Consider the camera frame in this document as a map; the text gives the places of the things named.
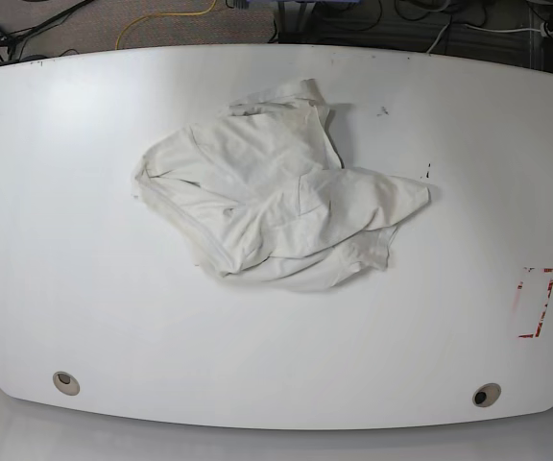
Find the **white T-shirt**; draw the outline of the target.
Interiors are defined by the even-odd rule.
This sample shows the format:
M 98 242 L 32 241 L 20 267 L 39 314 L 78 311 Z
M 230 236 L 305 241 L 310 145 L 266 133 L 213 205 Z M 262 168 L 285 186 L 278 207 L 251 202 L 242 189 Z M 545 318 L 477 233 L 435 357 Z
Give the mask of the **white T-shirt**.
M 329 115 L 312 80 L 248 95 L 152 146 L 133 173 L 137 197 L 225 282 L 312 292 L 384 270 L 430 191 L 345 168 Z

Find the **black tripod legs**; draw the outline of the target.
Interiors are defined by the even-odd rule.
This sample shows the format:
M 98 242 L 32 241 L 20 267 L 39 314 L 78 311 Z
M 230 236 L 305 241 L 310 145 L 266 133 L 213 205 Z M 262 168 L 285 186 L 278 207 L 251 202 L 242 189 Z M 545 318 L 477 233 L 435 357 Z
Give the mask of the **black tripod legs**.
M 49 17 L 48 19 L 29 28 L 17 30 L 14 32 L 6 31 L 0 26 L 0 64 L 16 63 L 21 52 L 16 52 L 18 47 L 23 48 L 25 44 L 34 36 L 38 36 L 47 31 L 49 27 L 58 27 L 77 11 L 93 4 L 95 0 L 84 0 L 74 4 L 66 10 Z

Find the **red tape rectangle marking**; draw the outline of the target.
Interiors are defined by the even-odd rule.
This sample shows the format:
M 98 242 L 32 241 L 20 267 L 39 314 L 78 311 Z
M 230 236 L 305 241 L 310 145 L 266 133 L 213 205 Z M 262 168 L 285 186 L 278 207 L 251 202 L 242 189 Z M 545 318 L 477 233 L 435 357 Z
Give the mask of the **red tape rectangle marking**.
M 540 336 L 552 290 L 552 268 L 523 268 L 511 319 L 511 330 L 517 339 Z

